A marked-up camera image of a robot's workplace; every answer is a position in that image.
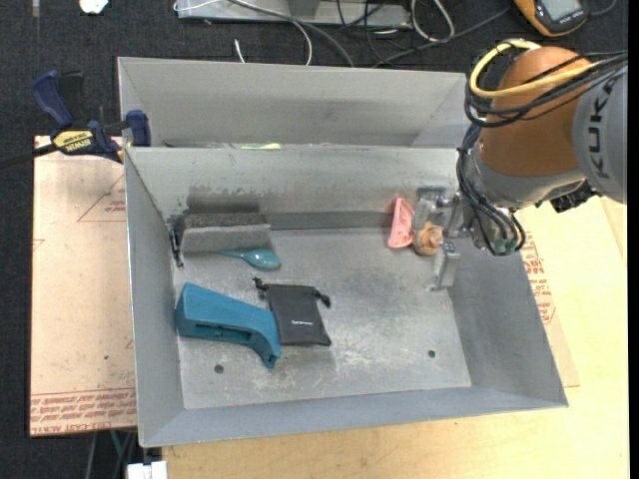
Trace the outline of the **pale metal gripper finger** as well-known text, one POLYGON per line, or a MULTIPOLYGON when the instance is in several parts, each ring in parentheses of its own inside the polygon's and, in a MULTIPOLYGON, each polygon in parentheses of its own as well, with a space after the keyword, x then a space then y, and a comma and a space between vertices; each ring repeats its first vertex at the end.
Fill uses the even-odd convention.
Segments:
POLYGON ((453 287, 461 255, 453 240, 445 240, 437 252, 429 257, 431 273, 425 284, 429 291, 438 291, 453 287))
POLYGON ((413 211, 413 230, 421 231, 431 223, 435 226, 444 226, 445 211, 439 202, 444 196, 444 187, 422 187, 416 191, 417 200, 413 211))

